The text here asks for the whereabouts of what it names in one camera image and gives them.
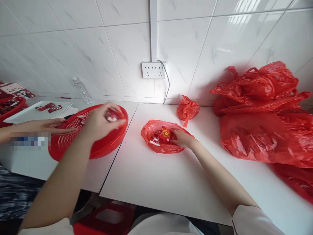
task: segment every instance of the power socket panel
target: power socket panel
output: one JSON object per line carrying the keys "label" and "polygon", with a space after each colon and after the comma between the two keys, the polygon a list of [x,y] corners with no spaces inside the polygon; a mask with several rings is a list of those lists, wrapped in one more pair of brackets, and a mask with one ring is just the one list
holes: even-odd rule
{"label": "power socket panel", "polygon": [[165,79],[166,73],[161,62],[142,62],[142,76],[147,79]]}

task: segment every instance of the plastic water bottle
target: plastic water bottle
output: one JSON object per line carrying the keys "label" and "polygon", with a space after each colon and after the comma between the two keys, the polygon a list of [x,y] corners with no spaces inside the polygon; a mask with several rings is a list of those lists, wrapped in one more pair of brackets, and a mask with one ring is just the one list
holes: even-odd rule
{"label": "plastic water bottle", "polygon": [[93,104],[94,99],[89,94],[88,90],[86,89],[84,83],[82,83],[77,77],[73,77],[74,85],[78,88],[79,92],[82,94],[85,102],[87,104]]}

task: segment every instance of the white shirt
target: white shirt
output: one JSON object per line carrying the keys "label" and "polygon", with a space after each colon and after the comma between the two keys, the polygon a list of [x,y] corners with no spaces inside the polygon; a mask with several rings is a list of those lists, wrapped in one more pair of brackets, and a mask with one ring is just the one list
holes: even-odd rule
{"label": "white shirt", "polygon": [[[262,210],[240,205],[232,218],[235,235],[284,235]],[[202,234],[186,217],[170,213],[142,215],[128,235],[192,235]],[[41,228],[23,229],[19,235],[73,235],[68,218]]]}

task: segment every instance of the power cord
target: power cord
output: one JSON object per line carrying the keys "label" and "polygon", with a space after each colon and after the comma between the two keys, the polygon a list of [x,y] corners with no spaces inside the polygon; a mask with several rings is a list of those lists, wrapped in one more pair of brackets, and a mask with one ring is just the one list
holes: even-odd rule
{"label": "power cord", "polygon": [[169,88],[167,89],[167,93],[166,93],[166,95],[165,95],[164,102],[163,102],[163,104],[165,104],[165,101],[166,101],[166,98],[167,98],[167,94],[169,93],[169,90],[170,90],[170,78],[169,78],[169,76],[168,76],[168,74],[167,74],[167,71],[166,71],[166,68],[165,68],[163,62],[162,62],[161,60],[156,60],[156,61],[157,61],[157,62],[160,62],[160,63],[162,64],[162,66],[163,66],[163,68],[164,68],[164,70],[165,70],[166,76],[167,76],[167,80],[169,81]]}

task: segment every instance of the hand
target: hand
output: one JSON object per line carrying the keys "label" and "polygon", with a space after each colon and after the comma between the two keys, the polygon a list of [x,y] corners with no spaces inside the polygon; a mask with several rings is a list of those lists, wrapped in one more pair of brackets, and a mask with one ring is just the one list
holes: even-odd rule
{"label": "hand", "polygon": [[171,142],[181,147],[190,148],[194,143],[198,142],[194,137],[182,130],[172,130],[172,133],[177,137],[177,140],[171,140]]}
{"label": "hand", "polygon": [[62,124],[61,122],[64,120],[64,118],[34,120],[14,125],[13,128],[15,132],[19,133],[49,132],[52,135],[68,135],[75,133],[77,131],[77,128],[57,129],[57,127],[60,126]]}
{"label": "hand", "polygon": [[104,115],[108,108],[120,110],[117,104],[112,102],[101,105],[99,108],[91,111],[86,125],[80,132],[80,136],[84,139],[97,141],[107,136],[114,129],[118,129],[120,125],[125,123],[126,120],[120,119],[115,122],[108,122]]}

